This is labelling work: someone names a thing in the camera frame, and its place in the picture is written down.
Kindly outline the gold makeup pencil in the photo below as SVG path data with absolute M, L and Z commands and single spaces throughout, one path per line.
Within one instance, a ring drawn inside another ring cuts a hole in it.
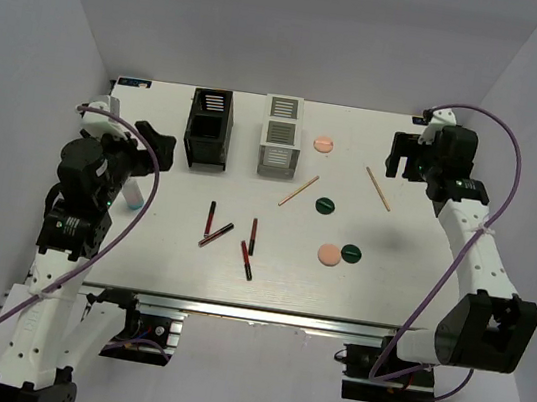
M 389 202 L 387 201 L 387 198 L 385 197 L 384 192 L 382 191 L 381 186 L 378 183 L 379 181 L 376 179 L 373 171 L 371 170 L 371 168 L 369 166 L 366 166 L 365 170 L 366 170 L 367 175 L 369 176 L 369 178 L 371 180 L 371 183 L 373 184 L 373 187 L 375 188 L 375 191 L 378 193 L 378 196 L 379 196 L 383 206 L 385 207 L 385 210 L 387 212 L 390 212 L 391 207 L 389 205 Z
M 318 176 L 315 176 L 313 178 L 311 178 L 309 181 L 307 181 L 305 184 L 302 184 L 301 186 L 299 186 L 297 189 L 295 189 L 293 192 L 291 192 L 289 195 L 287 195 L 286 197 L 284 197 L 277 205 L 278 207 L 282 207 L 284 204 L 286 204 L 287 202 L 289 202 L 291 199 L 293 199 L 295 196 L 298 196 L 299 194 L 301 194 L 303 191 L 305 191 L 307 188 L 309 188 L 311 185 L 313 185 L 314 183 L 316 183 L 321 177 L 318 175 Z

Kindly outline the white dropper bottle blue base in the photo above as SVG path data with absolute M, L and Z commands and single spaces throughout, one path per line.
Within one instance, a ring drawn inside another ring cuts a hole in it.
M 139 210 L 145 204 L 145 199 L 141 193 L 141 189 L 139 188 L 138 181 L 132 177 L 126 180 L 122 187 L 121 193 L 127 207 L 130 210 Z

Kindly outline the red lip gloss tube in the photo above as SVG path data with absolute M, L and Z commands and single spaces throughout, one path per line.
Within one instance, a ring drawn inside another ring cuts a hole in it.
M 248 253 L 249 253 L 250 257 L 254 254 L 254 247 L 255 247 L 255 241 L 256 241 L 258 221 L 259 220 L 257 219 L 257 217 L 255 217 L 254 220 L 252 220 L 250 240 L 248 241 Z
M 251 270 L 251 264 L 250 264 L 250 257 L 249 257 L 249 251 L 248 251 L 248 246 L 247 246 L 247 243 L 243 240 L 240 242 L 241 243 L 241 251 L 242 251 L 242 258 L 243 258 L 243 264 L 244 264 L 244 271 L 245 271 L 245 277 L 246 277 L 246 280 L 247 281 L 252 281 L 253 280 L 253 276 L 252 276 L 252 270 Z
M 216 211 L 216 204 L 217 201 L 211 201 L 210 207 L 208 210 L 208 217 L 206 217 L 206 223 L 205 223 L 205 230 L 203 232 L 204 238 L 207 238 L 210 235 L 210 231 L 212 230 L 212 224 L 213 224 L 213 217 L 215 216 Z
M 199 241 L 198 246 L 203 248 L 206 245 L 211 244 L 214 240 L 217 240 L 218 238 L 224 236 L 226 233 L 232 231 L 234 229 L 234 226 L 234 223 L 228 223 L 224 227 L 221 227 L 219 230 L 208 234 L 206 237 Z

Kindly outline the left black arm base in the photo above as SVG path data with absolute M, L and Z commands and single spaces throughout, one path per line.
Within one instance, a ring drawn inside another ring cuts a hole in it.
M 98 295 L 86 296 L 84 316 L 101 303 L 118 305 L 123 329 L 106 344 L 100 356 L 131 362 L 166 366 L 177 347 L 182 319 L 161 312 L 142 310 L 137 294 L 128 290 L 107 288 Z

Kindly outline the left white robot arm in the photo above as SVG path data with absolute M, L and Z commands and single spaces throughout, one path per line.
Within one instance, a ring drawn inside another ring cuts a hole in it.
M 123 289 L 90 296 L 90 313 L 67 328 L 88 271 L 126 237 L 104 241 L 114 199 L 129 179 L 158 178 L 173 164 L 175 137 L 143 120 L 133 126 L 116 117 L 109 122 L 97 134 L 84 128 L 60 152 L 29 297 L 0 316 L 17 320 L 0 357 L 0 402 L 75 402 L 77 378 L 104 346 L 138 333 L 136 298 Z

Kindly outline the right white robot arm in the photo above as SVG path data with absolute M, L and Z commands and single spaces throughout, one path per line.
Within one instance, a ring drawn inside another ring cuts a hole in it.
M 537 328 L 537 305 L 519 296 L 487 225 L 487 189 L 471 178 L 478 142 L 453 125 L 393 137 L 386 174 L 426 184 L 456 264 L 459 301 L 436 327 L 403 331 L 378 353 L 387 379 L 403 378 L 414 363 L 512 373 Z

